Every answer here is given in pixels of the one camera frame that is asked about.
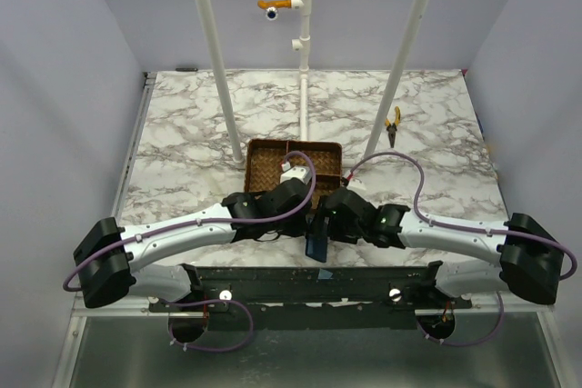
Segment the blue leather card holder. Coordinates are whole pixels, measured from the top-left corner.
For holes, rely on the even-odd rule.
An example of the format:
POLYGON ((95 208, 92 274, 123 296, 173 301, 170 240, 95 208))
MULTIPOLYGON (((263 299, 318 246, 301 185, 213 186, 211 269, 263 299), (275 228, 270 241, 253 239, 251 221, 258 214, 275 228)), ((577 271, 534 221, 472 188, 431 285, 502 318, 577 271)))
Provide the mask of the blue leather card holder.
POLYGON ((306 231, 305 255, 314 261, 325 263, 327 260, 327 245, 326 220, 313 219, 306 231))

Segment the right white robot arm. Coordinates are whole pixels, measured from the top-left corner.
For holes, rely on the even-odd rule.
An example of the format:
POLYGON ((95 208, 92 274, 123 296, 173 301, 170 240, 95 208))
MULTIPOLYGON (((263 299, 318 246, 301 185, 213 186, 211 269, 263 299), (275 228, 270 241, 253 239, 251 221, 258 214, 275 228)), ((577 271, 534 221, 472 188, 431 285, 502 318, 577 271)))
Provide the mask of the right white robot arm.
POLYGON ((556 240, 531 216, 512 214, 505 222, 472 222, 419 216, 400 204, 373 206, 345 187, 319 200, 306 231, 306 255, 326 261, 330 241, 379 248, 431 249, 461 254, 461 263, 441 263, 422 281, 420 301, 437 308, 465 293, 508 290, 530 303, 557 299, 564 259, 556 240))

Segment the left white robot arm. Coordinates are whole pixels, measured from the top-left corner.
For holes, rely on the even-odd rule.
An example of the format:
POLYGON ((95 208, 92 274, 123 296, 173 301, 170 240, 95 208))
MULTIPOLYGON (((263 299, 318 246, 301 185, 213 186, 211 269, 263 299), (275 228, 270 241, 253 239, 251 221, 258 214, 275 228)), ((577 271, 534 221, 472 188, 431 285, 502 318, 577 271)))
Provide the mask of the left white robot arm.
POLYGON ((124 228, 97 221, 73 257, 73 275, 89 309, 132 291, 195 309, 202 297, 185 268, 165 271, 158 261, 196 248, 257 240, 265 234, 299 236, 306 230, 314 184, 291 178, 266 192, 233 193, 205 210, 160 223, 124 228))

